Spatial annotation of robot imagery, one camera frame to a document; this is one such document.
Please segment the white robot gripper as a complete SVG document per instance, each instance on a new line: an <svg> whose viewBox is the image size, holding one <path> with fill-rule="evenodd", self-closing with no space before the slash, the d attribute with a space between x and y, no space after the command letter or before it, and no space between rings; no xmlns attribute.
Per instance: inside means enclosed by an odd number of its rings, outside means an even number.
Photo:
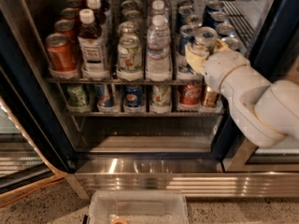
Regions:
<svg viewBox="0 0 299 224"><path fill-rule="evenodd" d="M185 46L185 58L194 72L204 76L209 87L214 91L219 91L221 83L230 73L241 66L250 65L249 60L240 52L230 50L229 46L218 38L214 49L218 53L208 58L206 47L188 43Z"/></svg>

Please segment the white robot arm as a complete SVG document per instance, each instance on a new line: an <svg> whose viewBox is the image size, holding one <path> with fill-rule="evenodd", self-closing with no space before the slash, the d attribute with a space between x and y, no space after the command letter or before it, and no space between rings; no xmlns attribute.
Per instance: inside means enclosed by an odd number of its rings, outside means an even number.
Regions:
<svg viewBox="0 0 299 224"><path fill-rule="evenodd" d="M185 46L191 68L229 104L239 130L258 147L273 147L286 137L299 139L299 86L268 81L241 53L226 46L210 54L204 46Z"/></svg>

